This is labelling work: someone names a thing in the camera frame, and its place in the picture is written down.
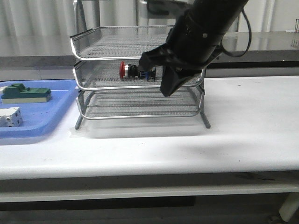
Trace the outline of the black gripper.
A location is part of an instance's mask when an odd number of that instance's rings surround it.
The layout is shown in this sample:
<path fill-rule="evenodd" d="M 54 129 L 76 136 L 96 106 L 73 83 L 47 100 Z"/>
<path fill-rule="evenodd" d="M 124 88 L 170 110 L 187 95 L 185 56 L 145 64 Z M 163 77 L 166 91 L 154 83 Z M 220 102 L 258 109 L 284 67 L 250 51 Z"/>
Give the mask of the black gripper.
<path fill-rule="evenodd" d="M 143 52 L 138 66 L 143 71 L 164 66 L 160 92 L 169 97 L 210 63 L 225 33 L 225 9 L 188 9 L 176 21 L 166 43 Z"/>

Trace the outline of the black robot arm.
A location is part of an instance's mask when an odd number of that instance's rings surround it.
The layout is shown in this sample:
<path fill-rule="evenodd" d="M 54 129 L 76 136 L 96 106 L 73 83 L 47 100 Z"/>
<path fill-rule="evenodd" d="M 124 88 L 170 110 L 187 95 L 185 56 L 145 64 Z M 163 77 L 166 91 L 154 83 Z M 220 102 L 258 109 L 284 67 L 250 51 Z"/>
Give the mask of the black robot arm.
<path fill-rule="evenodd" d="M 181 14 L 163 45 L 144 52 L 139 66 L 144 71 L 163 66 L 160 92 L 169 97 L 201 73 L 221 53 L 231 56 L 222 39 L 239 14 L 245 0 L 196 0 Z"/>

